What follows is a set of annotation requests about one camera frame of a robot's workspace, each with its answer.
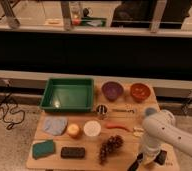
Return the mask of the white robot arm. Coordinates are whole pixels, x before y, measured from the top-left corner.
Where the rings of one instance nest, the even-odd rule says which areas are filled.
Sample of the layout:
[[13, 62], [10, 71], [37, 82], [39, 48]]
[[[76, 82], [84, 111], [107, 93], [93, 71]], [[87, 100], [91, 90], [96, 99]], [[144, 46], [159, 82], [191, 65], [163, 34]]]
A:
[[156, 162], [162, 153], [161, 144], [168, 143], [192, 157], [192, 134], [178, 129], [176, 119], [169, 110], [148, 107], [143, 112], [143, 136], [135, 161], [127, 171], [137, 171], [140, 164]]

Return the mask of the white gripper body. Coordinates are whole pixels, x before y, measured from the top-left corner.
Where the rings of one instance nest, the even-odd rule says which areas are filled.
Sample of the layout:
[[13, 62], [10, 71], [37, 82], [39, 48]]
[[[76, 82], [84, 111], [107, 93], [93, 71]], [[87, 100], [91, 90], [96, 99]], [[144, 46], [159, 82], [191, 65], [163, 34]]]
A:
[[148, 165], [152, 163], [161, 150], [161, 141], [144, 133], [140, 140], [139, 152], [143, 154], [142, 163]]

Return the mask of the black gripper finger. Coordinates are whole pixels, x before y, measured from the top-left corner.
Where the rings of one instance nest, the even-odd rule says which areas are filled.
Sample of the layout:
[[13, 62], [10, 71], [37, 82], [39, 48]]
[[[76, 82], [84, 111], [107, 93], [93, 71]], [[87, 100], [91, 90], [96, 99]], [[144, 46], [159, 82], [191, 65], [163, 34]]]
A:
[[139, 167], [139, 164], [142, 162], [143, 160], [143, 153], [139, 154], [136, 158], [136, 160], [134, 161], [134, 163], [128, 168], [127, 171], [136, 171]]
[[164, 165], [167, 157], [167, 152], [165, 150], [161, 150], [160, 153], [155, 158], [154, 162], [159, 165]]

